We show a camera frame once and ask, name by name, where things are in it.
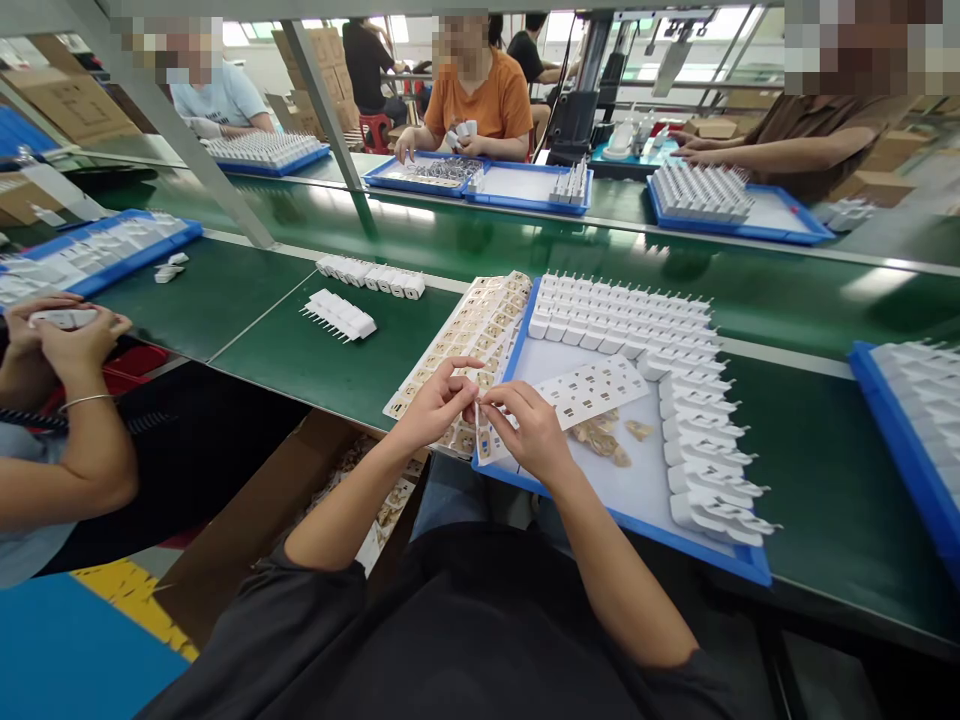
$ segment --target metal support pole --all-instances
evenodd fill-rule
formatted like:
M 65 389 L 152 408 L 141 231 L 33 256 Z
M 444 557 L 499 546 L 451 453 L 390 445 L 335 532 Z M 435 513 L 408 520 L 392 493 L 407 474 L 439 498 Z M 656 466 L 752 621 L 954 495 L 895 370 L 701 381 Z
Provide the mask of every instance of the metal support pole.
M 320 118 L 321 126 L 327 132 L 330 150 L 333 151 L 333 156 L 337 159 L 337 165 L 340 166 L 340 172 L 343 173 L 347 189 L 362 192 L 363 185 L 360 182 L 360 175 L 353 164 L 353 158 L 350 157 L 347 141 L 343 139 L 343 131 L 340 129 L 340 122 L 337 120 L 336 107 L 330 93 L 327 92 L 326 83 L 323 82 L 320 66 L 317 65 L 317 58 L 314 57 L 313 46 L 306 30 L 303 29 L 303 23 L 299 20 L 281 20 L 280 26 L 283 28 L 284 35 L 287 36 L 287 42 L 290 44 L 290 50 L 297 61 L 300 75 L 307 83 L 307 94 L 310 96 L 310 102 L 313 103 L 313 109 L 316 110 L 317 116 Z
M 727 62 L 727 58 L 730 57 L 730 53 L 733 52 L 733 48 L 737 45 L 737 40 L 740 39 L 740 34 L 743 32 L 743 29 L 747 26 L 747 20 L 750 19 L 750 15 L 753 13 L 756 5 L 751 5 L 750 9 L 747 10 L 747 14 L 743 16 L 743 22 L 740 23 L 740 27 L 737 28 L 737 34 L 733 36 L 733 40 L 730 41 L 730 44 L 727 46 L 727 51 L 723 54 L 723 58 L 720 60 L 720 64 L 717 65 L 717 69 L 713 73 L 713 77 L 710 78 L 710 82 L 716 82 L 717 78 L 720 77 L 720 73 L 723 72 L 723 65 Z M 703 104 L 707 101 L 707 95 L 710 94 L 709 90 L 703 91 L 703 97 L 700 98 L 700 102 L 697 103 L 697 114 L 699 115 L 703 110 Z
M 267 249 L 276 241 L 254 214 L 237 189 L 230 184 L 223 171 L 210 157 L 183 120 L 173 104 L 154 81 L 152 69 L 135 69 L 133 59 L 121 47 L 121 34 L 111 27 L 110 18 L 96 0 L 53 0 L 62 17 L 80 34 L 97 57 L 105 61 L 110 76 L 118 82 L 130 99 L 153 123 L 170 146 L 197 176 L 240 232 L 258 248 Z

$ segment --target brown shirt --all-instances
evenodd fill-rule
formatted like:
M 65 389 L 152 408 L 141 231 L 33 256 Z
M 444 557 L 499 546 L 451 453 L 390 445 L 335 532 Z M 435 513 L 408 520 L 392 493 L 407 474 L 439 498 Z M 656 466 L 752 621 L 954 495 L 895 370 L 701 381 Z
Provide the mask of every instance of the brown shirt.
M 814 110 L 816 97 L 781 95 L 743 141 L 745 145 L 754 145 L 801 137 L 826 137 L 837 130 L 855 127 L 869 128 L 876 133 L 866 147 L 829 170 L 753 173 L 752 182 L 779 185 L 804 203 L 822 200 L 850 177 L 873 150 L 880 135 L 900 122 L 918 99 L 912 95 L 835 95 L 822 108 Z

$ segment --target orange shirt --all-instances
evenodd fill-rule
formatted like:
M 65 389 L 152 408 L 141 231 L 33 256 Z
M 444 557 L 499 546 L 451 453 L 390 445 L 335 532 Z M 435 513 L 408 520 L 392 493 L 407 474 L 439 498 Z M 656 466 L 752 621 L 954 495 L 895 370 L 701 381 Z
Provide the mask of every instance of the orange shirt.
M 495 48 L 490 75 L 473 95 L 467 95 L 453 65 L 440 68 L 430 95 L 424 124 L 437 137 L 467 120 L 477 121 L 477 134 L 492 138 L 515 138 L 533 129 L 527 81 L 519 63 Z

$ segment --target white glove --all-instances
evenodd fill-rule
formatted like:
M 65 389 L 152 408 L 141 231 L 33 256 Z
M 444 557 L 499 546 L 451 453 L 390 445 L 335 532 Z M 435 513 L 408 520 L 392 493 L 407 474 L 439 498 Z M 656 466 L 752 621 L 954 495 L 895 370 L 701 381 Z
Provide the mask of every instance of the white glove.
M 218 137 L 223 137 L 223 129 L 220 127 L 220 123 L 216 123 L 213 120 L 207 120 L 206 118 L 184 118 L 183 121 L 199 138 L 215 140 Z

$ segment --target bracelet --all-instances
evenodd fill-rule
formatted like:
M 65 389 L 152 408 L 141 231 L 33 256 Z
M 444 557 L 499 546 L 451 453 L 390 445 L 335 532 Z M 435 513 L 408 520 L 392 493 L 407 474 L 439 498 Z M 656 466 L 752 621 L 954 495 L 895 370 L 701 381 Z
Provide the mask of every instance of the bracelet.
M 61 407 L 58 412 L 59 412 L 61 415 L 66 415 L 66 414 L 67 414 L 67 408 L 73 407 L 74 405 L 78 405 L 78 404 L 80 404 L 80 403 L 82 403 L 82 402 L 86 402 L 87 400 L 99 400 L 100 398 L 104 398 L 104 397 L 108 397 L 108 398 L 110 398 L 111 400 L 113 399 L 113 395 L 110 395 L 110 394 L 106 394 L 106 395 L 91 395 L 90 397 L 79 398 L 79 399 L 77 399 L 77 400 L 71 400 L 71 401 L 68 402 L 66 405 L 64 405 L 63 407 Z

